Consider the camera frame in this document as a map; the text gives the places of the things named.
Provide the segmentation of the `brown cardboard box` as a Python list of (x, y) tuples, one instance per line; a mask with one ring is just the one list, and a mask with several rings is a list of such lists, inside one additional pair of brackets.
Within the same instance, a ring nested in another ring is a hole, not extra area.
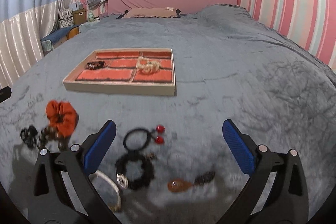
[(74, 25), (79, 26), (80, 24), (84, 24), (87, 21), (86, 9), (78, 9), (78, 10), (72, 11), (72, 15), (73, 15)]

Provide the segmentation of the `orange fabric scrunchie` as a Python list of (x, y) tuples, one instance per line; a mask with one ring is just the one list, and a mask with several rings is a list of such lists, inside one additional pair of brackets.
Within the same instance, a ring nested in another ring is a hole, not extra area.
[(46, 116), (49, 125), (56, 128), (63, 138), (68, 138), (74, 133), (79, 119), (77, 112), (67, 101), (49, 101), (46, 106)]

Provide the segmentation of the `black hair tie red balls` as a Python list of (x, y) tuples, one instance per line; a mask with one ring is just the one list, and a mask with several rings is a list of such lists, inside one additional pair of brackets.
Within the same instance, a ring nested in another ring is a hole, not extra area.
[(150, 142), (157, 145), (165, 143), (163, 134), (166, 129), (163, 125), (159, 124), (154, 129), (147, 129), (144, 127), (136, 127), (126, 133), (123, 138), (123, 147), (129, 153), (136, 153), (143, 151)]

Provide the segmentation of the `patterned storage bag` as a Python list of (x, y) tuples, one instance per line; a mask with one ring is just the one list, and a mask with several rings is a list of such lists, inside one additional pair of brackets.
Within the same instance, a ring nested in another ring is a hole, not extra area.
[(71, 8), (61, 9), (59, 11), (59, 28), (66, 28), (74, 25), (73, 11)]

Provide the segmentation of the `white strap gold watch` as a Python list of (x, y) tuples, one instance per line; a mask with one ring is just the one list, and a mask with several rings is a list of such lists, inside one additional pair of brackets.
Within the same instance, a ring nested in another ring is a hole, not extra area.
[(100, 197), (114, 213), (121, 211), (121, 195), (117, 184), (102, 171), (89, 175), (90, 182)]

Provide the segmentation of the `black hair claw clip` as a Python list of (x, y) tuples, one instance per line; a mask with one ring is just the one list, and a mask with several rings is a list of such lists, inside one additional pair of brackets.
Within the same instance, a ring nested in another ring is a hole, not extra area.
[(37, 145), (37, 134), (37, 129), (33, 125), (30, 125), (28, 128), (23, 128), (21, 130), (20, 137), (29, 149), (34, 149)]

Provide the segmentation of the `beige pillow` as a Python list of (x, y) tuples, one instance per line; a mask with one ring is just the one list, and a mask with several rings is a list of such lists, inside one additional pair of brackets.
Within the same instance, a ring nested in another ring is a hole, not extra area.
[(126, 10), (122, 18), (179, 18), (180, 9), (172, 7), (134, 8)]

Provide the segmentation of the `grey velvet bed blanket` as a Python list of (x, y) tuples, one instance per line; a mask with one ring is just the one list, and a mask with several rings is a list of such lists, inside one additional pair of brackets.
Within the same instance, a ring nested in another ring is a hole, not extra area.
[[(94, 50), (173, 50), (177, 94), (126, 96), (67, 91), (63, 79)], [(81, 143), (109, 119), (117, 136), (100, 165), (115, 177), (123, 138), (135, 127), (165, 127), (165, 143), (150, 144), (155, 178), (123, 193), (123, 223), (215, 223), (248, 180), (222, 136), (230, 118), (257, 144), (295, 149), (314, 215), (335, 186), (335, 73), (237, 6), (211, 6), (174, 19), (112, 16), (53, 50), (28, 70), (1, 104), (1, 183), (21, 211), (37, 152), (20, 131), (47, 124), (50, 100), (68, 101), (79, 115), (71, 143)]]

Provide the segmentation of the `black frilly scrunchie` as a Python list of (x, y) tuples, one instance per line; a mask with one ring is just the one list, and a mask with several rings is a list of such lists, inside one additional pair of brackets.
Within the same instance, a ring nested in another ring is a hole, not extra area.
[(120, 157), (115, 164), (119, 186), (130, 190), (149, 187), (154, 179), (153, 160), (157, 160), (154, 153), (127, 153)]

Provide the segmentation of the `blue folded cloth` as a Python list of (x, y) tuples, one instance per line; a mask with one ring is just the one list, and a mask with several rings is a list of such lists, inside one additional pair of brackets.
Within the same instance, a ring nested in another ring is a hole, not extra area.
[(42, 49), (44, 51), (51, 51), (58, 47), (60, 44), (68, 40), (68, 34), (75, 28), (78, 28), (78, 25), (61, 28), (45, 36), (41, 39)]

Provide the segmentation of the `beige jewelry tray red lining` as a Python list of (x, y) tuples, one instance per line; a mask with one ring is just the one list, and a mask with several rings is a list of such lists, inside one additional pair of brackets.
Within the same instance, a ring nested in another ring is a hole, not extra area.
[[(138, 58), (160, 62), (156, 73), (136, 69)], [(169, 48), (114, 48), (94, 50), (64, 78), (68, 91), (144, 96), (175, 96), (173, 50)]]

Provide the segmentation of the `blue and white curtain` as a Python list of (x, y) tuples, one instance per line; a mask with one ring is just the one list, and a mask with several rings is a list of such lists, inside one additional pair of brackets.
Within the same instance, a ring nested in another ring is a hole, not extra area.
[(41, 39), (74, 0), (1, 0), (1, 86), (11, 86), (43, 56)]

